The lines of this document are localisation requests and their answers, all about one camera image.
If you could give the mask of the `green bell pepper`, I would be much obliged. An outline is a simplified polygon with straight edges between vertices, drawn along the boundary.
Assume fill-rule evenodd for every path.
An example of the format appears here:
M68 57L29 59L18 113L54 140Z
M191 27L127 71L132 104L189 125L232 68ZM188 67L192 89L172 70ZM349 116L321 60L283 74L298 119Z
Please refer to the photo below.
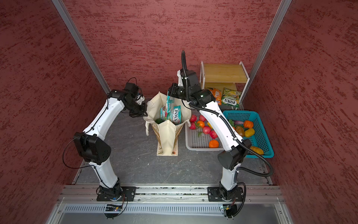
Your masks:
M158 118L158 119L156 119L156 120L155 120L155 122L156 122L157 124L161 124L161 123L163 123L163 122L164 122L164 120L163 120L163 119L161 119L161 118Z

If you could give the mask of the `teal Fox's candy bag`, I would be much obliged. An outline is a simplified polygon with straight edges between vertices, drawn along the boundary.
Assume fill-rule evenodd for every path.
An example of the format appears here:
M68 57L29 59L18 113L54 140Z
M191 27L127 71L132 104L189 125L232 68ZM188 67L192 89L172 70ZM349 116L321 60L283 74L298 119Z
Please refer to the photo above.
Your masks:
M167 120L172 121L173 111L174 111L174 98L167 95L166 108L165 108L165 118Z
M175 125L181 124L181 106L174 106L169 112L165 106L160 109L160 119L169 120Z

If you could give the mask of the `cream floral tote bag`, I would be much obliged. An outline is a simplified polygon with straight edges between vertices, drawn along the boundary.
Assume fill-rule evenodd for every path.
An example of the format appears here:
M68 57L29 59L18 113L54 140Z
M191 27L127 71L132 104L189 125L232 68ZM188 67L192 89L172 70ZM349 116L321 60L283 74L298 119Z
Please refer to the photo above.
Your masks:
M178 156L178 137L185 124L189 123L192 112L189 104L180 99L174 99L174 106L181 108L181 123L174 124L169 120L162 123L156 123L160 118L160 109L166 104L167 96L161 92L155 95L147 102L147 116L144 117L146 135L149 135L149 127L153 131L158 140L157 156Z

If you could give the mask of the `orange snack bag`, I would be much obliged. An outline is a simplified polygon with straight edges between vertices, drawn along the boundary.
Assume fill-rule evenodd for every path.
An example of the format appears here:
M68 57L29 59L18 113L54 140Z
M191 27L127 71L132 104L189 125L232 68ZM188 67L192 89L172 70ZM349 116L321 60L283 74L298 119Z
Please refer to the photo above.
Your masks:
M218 105L222 105L222 92L217 88L208 87Z

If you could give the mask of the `green Fox's candy bag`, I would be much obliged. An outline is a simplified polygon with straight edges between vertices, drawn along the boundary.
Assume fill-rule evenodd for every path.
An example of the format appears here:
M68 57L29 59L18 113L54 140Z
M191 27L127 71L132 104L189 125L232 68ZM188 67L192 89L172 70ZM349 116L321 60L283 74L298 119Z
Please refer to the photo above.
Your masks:
M240 107L241 92L224 88L222 92L222 105L234 108Z

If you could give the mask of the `red apple back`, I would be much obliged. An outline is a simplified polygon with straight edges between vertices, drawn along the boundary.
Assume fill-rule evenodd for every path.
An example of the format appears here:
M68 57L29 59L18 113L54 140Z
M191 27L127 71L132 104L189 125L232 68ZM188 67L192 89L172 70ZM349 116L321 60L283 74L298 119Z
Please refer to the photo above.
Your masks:
M206 121L206 118L205 118L203 115L200 115L200 116L199 116L199 120L205 122L205 121Z

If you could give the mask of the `white wooden two-tier shelf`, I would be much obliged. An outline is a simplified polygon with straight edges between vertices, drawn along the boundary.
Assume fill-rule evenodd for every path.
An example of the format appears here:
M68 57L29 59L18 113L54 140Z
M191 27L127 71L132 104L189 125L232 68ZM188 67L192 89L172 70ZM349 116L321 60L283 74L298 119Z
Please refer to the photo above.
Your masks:
M226 108L243 109L243 94L249 88L249 81L250 77L243 62L239 64L200 63L200 85L202 89L209 87L224 91L226 88L242 93L237 103L238 107L227 105Z

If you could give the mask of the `small red fruit front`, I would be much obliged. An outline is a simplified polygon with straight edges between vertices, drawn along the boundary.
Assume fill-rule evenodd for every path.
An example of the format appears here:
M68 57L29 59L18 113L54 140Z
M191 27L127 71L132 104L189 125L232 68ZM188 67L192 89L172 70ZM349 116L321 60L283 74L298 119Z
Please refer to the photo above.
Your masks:
M218 138L217 133L214 130L211 130L211 132L209 133L210 137L214 140Z

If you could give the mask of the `white plastic fruit basket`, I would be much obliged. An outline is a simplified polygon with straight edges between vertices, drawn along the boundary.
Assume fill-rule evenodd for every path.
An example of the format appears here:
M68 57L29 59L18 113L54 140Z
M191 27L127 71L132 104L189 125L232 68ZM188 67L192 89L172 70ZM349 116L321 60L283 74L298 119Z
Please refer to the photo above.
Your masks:
M211 152L211 151L223 151L222 143L219 138L215 140L218 141L218 148L210 148L209 143L213 140L210 134L204 134L201 127L197 127L195 130L190 129L190 122L188 121L185 125L185 138L186 138L186 147L191 151L202 151L202 152Z

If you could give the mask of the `light purple yam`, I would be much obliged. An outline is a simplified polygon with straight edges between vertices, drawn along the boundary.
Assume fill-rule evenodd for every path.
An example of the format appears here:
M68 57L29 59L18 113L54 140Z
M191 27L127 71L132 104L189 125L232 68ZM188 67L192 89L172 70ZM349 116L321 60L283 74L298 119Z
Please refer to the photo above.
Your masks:
M244 122L243 122L243 121L239 121L239 120L235 120L235 121L234 121L234 124L235 124L235 125L243 125Z

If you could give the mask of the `orange bell pepper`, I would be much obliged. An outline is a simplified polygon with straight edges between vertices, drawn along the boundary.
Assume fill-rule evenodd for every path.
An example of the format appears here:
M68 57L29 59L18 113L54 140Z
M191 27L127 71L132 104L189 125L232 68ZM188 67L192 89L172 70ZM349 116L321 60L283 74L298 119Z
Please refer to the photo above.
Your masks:
M254 127L254 123L253 123L252 121L246 120L246 121L244 121L244 123L243 123L243 127L244 127L244 128L247 128L247 129L253 128L253 127Z

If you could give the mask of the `yellow bell pepper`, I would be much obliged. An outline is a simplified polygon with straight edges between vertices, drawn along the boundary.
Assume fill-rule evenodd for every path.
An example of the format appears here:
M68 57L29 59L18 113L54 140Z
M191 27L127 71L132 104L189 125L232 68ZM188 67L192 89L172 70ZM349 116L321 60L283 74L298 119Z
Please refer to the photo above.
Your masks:
M255 130L253 128L249 128L244 132L244 136L249 138L255 134Z

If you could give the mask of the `yellow potato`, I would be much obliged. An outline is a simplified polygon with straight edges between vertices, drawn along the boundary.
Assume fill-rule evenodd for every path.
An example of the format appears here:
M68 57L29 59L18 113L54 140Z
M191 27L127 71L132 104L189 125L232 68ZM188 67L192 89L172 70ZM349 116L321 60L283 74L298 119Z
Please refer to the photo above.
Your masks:
M264 151L258 147L255 147L255 146L251 146L250 149L254 152L256 152L257 154L259 155L264 155Z

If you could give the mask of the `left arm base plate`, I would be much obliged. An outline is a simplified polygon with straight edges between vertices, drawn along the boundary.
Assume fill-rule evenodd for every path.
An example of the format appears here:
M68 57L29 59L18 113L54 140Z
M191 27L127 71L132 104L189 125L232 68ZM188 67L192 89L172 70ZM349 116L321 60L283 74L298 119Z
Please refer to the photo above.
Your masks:
M97 201L99 202L123 202L129 201L132 202L135 197L136 187L134 186L125 186L119 188L108 189L102 186L99 186L96 190Z

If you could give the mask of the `aluminium rail frame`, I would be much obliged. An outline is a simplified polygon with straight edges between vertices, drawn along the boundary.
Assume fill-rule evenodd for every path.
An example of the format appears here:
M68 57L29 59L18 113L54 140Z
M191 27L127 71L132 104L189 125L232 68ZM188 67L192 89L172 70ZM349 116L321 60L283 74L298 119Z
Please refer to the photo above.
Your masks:
M225 201L219 196L219 188L209 185L124 185L124 197L111 201L101 196L93 184L66 185L47 220L58 224L65 213L96 214L173 214L208 215L222 217L229 206L273 205L279 223L292 224L279 186L249 185L239 187L233 199Z

